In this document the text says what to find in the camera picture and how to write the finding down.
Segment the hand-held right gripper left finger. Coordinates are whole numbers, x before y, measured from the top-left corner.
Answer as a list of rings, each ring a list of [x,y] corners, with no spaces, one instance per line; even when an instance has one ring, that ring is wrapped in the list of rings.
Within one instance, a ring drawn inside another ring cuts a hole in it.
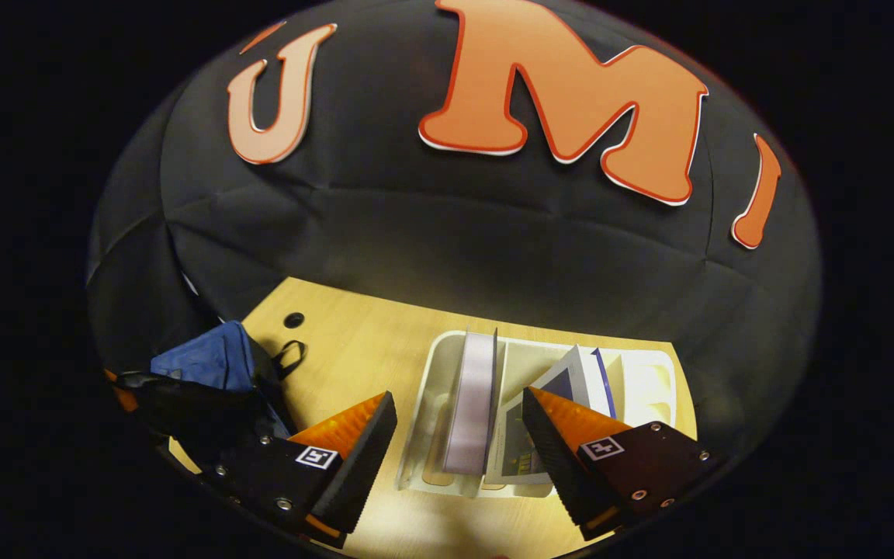
[[[341,548],[361,518],[397,427],[384,391],[288,439],[242,434],[205,481],[260,523]]]

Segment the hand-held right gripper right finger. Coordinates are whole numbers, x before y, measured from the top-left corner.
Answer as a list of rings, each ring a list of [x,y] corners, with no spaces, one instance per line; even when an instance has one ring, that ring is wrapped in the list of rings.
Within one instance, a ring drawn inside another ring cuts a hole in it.
[[[721,454],[666,422],[630,427],[525,387],[522,421],[568,516],[586,540],[672,509],[721,467]]]

